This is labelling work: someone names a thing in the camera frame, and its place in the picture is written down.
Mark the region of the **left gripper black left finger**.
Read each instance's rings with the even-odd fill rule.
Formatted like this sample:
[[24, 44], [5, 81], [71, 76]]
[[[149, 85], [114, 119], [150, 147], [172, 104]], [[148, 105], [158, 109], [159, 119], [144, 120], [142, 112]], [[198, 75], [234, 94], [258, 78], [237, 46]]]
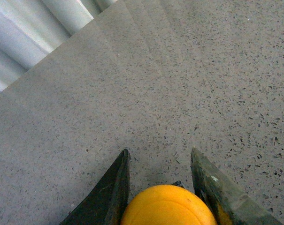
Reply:
[[89, 195], [62, 225], [119, 225], [130, 193], [130, 153], [127, 149], [105, 172]]

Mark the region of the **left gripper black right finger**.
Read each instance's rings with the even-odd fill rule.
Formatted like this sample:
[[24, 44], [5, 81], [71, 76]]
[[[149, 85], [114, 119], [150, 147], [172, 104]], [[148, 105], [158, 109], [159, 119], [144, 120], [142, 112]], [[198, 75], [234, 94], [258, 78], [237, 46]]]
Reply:
[[282, 224], [195, 147], [191, 171], [195, 195], [210, 208], [219, 225]]

